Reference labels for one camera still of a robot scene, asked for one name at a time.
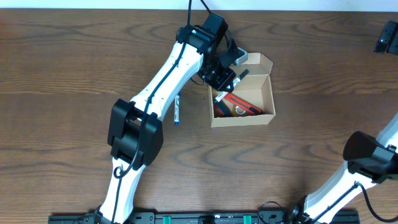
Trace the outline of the red utility knife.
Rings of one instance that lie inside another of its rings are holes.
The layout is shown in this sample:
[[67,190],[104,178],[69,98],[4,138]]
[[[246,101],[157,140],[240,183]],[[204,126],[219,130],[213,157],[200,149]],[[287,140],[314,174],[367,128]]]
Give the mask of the red utility knife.
[[229,101],[230,103],[238,106],[239,108],[243,109],[250,116],[263,114],[263,112],[260,108],[258,108],[257,106],[254,106],[253,104],[249,103],[248,101],[246,101],[232,93],[227,93],[225,95],[224,99]]

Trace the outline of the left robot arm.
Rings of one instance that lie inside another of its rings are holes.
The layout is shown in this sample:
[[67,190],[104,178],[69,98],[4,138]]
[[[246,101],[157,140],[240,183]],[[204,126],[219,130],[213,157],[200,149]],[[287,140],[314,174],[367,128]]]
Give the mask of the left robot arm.
[[234,90],[236,74],[229,66],[237,59],[237,47],[231,42],[230,51],[216,51],[227,30],[225,19],[214,13],[201,26],[181,27],[168,59],[150,83],[130,101],[115,102],[107,138],[113,173],[95,223],[124,223],[130,217],[141,174],[163,145],[164,116],[192,76],[201,75],[216,91]]

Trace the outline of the clear tape roll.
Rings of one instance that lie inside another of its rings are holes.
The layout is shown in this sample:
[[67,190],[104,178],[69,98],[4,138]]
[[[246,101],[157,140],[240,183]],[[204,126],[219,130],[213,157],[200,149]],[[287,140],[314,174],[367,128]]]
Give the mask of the clear tape roll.
[[244,116],[250,115],[246,110],[240,108],[237,105],[233,106],[233,109],[231,110],[231,112],[234,117],[244,117]]

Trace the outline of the black whiteboard marker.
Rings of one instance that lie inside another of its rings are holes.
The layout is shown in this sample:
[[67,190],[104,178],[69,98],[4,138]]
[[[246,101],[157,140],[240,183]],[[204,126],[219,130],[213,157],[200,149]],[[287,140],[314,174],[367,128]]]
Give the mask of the black whiteboard marker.
[[[233,80],[233,83],[227,87],[228,90],[232,90],[239,82],[242,81],[242,79],[249,73],[248,69],[245,69],[237,78]],[[220,102],[226,95],[228,94],[228,91],[222,91],[216,98],[216,102]]]

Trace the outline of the cardboard box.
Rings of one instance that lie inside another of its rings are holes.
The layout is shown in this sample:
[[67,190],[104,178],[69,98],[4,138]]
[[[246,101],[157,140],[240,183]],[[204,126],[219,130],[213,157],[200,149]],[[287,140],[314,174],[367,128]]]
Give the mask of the cardboard box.
[[214,99],[219,92],[208,88],[210,106],[210,126],[212,128],[228,126],[250,126],[269,124],[275,117],[275,106],[272,95],[271,70],[273,62],[262,53],[248,53],[248,59],[240,66],[231,65],[230,68],[240,75],[243,71],[249,73],[234,88],[233,95],[247,101],[262,110],[262,114],[249,116],[233,116],[222,118],[214,109]]

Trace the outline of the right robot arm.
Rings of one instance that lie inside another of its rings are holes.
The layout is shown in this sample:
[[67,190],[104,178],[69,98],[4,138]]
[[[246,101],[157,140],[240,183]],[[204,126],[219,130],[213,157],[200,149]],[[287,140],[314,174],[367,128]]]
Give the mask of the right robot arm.
[[354,132],[345,144],[343,159],[339,169],[318,190],[294,207],[286,223],[331,223],[360,193],[374,218],[384,223],[397,221],[397,217],[380,217],[366,192],[387,179],[397,180],[397,116],[375,138]]

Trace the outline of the blue whiteboard marker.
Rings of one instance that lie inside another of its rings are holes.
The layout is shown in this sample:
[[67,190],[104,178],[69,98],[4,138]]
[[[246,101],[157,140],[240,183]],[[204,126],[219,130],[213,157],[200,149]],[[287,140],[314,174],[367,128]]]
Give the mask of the blue whiteboard marker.
[[180,92],[177,93],[174,100],[174,124],[179,125]]

